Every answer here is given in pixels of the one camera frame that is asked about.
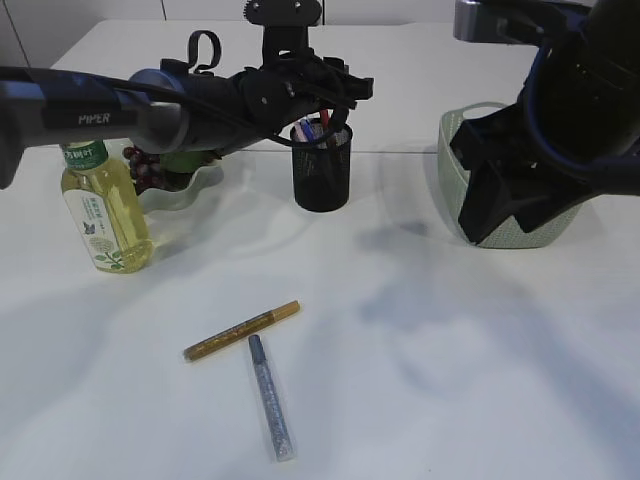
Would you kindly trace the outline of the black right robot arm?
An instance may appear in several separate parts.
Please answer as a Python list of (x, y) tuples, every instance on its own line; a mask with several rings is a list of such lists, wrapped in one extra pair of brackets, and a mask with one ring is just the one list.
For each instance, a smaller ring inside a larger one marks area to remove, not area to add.
[(639, 5), (459, 1), (454, 35), (530, 45), (516, 101), (461, 123), (450, 146), (469, 183), (458, 216), (473, 244), (507, 220), (531, 233), (602, 195), (639, 192)]

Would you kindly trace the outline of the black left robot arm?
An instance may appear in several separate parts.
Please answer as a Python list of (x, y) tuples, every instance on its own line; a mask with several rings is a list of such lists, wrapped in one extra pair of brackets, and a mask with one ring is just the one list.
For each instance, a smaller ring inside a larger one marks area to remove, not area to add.
[(339, 58), (291, 55), (225, 78), (166, 59), (130, 79), (44, 68), (1, 69), (1, 186), (24, 151), (127, 138), (152, 154), (211, 151), (224, 157), (263, 140), (283, 146), (287, 125), (332, 110), (331, 132), (373, 96), (374, 81)]

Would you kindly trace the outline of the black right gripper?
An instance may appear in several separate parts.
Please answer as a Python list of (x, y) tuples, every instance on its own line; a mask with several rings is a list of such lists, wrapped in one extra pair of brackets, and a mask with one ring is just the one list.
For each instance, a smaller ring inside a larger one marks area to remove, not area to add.
[(459, 225), (479, 245), (512, 215), (531, 233), (593, 196), (636, 196), (638, 140), (637, 97), (521, 95), (462, 119), (449, 142), (463, 182)]

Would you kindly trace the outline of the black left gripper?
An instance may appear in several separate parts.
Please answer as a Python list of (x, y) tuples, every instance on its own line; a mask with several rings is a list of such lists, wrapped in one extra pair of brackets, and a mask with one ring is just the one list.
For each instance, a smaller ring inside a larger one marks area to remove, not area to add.
[(229, 79), (239, 97), (238, 125), (261, 139), (293, 142), (280, 132), (323, 109), (331, 112), (329, 134), (339, 132), (357, 103), (373, 97), (374, 79), (357, 77), (337, 57), (286, 55), (259, 68), (246, 67)]

